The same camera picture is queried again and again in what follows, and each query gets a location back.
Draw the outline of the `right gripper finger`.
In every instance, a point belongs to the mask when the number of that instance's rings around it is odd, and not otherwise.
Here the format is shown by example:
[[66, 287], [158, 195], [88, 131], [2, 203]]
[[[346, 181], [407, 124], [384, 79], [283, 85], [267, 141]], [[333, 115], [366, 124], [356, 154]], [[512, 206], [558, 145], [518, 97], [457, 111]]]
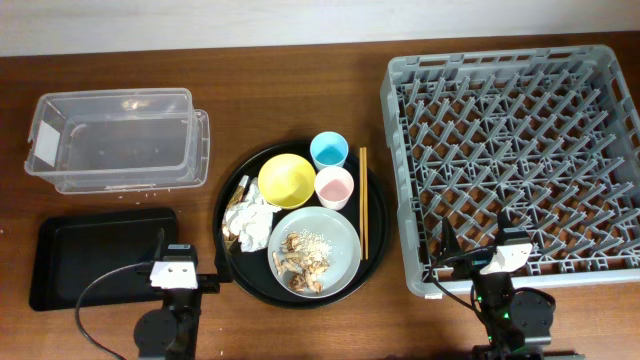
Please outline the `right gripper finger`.
[[453, 226], [448, 218], [442, 219], [441, 245], [438, 258], [440, 260], [458, 256], [462, 252]]
[[508, 213], [506, 211], [502, 211], [497, 215], [497, 224], [500, 231], [520, 230], [520, 228], [509, 219]]

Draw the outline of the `gold foil wrapper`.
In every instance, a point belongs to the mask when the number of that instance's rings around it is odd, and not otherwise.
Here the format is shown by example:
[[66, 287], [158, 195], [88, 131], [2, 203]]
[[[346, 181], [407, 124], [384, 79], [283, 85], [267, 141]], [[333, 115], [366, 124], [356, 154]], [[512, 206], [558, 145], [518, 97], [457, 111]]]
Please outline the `gold foil wrapper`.
[[225, 248], [229, 250], [233, 243], [237, 240], [238, 236], [234, 235], [227, 225], [227, 215], [230, 212], [231, 208], [235, 206], [237, 203], [241, 202], [244, 198], [244, 194], [246, 188], [248, 187], [250, 181], [250, 177], [248, 175], [244, 175], [238, 185], [236, 186], [231, 199], [226, 205], [225, 212], [222, 217], [221, 230], [224, 237]]

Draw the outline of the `white tissue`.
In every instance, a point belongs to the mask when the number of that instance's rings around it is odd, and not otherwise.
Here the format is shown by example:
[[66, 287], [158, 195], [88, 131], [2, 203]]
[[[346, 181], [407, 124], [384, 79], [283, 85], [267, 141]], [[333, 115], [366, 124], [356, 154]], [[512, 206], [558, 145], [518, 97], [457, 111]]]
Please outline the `white tissue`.
[[227, 225], [237, 240], [242, 252], [256, 252], [267, 247], [271, 235], [274, 215], [280, 207], [269, 204], [261, 195], [257, 178], [251, 178], [244, 198], [233, 206], [227, 215]]

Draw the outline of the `yellow bowl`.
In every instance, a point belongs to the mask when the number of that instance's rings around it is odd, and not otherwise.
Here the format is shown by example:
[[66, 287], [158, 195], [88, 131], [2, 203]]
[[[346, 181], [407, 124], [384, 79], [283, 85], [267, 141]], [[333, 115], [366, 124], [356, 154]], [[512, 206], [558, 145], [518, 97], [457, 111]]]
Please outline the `yellow bowl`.
[[314, 194], [316, 171], [300, 155], [285, 153], [267, 160], [258, 173], [258, 188], [271, 205], [295, 209]]

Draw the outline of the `wooden chopstick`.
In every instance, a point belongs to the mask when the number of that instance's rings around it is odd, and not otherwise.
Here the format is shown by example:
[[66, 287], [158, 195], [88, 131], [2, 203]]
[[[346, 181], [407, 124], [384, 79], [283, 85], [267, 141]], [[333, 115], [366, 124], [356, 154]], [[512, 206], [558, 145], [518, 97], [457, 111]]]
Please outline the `wooden chopstick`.
[[360, 238], [360, 260], [364, 260], [364, 218], [363, 218], [363, 159], [362, 159], [362, 147], [359, 148], [359, 238]]
[[363, 147], [361, 149], [362, 152], [362, 156], [361, 156], [361, 165], [362, 165], [362, 180], [363, 180], [363, 184], [362, 184], [362, 190], [363, 190], [363, 194], [362, 194], [362, 205], [363, 205], [363, 209], [362, 209], [362, 216], [363, 216], [363, 239], [364, 239], [364, 256], [365, 256], [365, 260], [369, 259], [369, 232], [368, 232], [368, 179], [367, 179], [367, 148]]

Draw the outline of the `pink cup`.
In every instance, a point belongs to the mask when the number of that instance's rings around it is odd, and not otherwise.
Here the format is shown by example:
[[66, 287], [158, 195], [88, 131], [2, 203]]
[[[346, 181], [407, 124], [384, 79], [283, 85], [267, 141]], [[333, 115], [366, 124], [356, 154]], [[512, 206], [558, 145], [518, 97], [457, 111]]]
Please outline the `pink cup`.
[[329, 166], [320, 170], [314, 182], [314, 190], [321, 205], [335, 211], [346, 206], [354, 188], [355, 183], [351, 173], [338, 166]]

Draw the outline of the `light blue cup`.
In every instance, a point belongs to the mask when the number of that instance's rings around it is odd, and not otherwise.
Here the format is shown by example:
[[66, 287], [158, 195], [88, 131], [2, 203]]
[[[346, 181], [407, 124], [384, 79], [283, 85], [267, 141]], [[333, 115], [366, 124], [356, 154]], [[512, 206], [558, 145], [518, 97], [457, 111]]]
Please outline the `light blue cup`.
[[342, 167], [349, 154], [349, 144], [339, 133], [325, 131], [316, 135], [310, 144], [310, 155], [320, 171], [330, 166]]

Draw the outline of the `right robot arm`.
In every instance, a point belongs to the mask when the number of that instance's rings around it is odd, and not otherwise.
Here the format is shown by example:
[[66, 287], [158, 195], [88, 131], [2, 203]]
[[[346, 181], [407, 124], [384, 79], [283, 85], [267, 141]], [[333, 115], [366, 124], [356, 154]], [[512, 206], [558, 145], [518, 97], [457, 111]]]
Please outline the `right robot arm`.
[[498, 233], [486, 246], [464, 251], [453, 226], [442, 219], [441, 244], [435, 265], [450, 266], [456, 279], [469, 279], [470, 300], [463, 301], [434, 278], [429, 280], [445, 295], [470, 309], [484, 326], [488, 343], [472, 348], [472, 359], [583, 359], [583, 354], [547, 354], [556, 300], [531, 287], [516, 288], [511, 274], [522, 268], [533, 244], [523, 227], [502, 212]]

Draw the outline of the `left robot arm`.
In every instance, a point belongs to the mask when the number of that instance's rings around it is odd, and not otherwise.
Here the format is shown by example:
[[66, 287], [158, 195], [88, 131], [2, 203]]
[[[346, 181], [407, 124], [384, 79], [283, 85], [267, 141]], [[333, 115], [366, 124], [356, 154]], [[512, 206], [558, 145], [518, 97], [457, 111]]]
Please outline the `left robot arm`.
[[144, 314], [136, 323], [134, 342], [140, 359], [193, 359], [196, 357], [202, 296], [217, 294], [231, 283], [231, 267], [224, 255], [215, 260], [215, 274], [197, 272], [193, 245], [169, 244], [165, 232], [157, 234], [158, 247], [146, 272], [162, 306]]

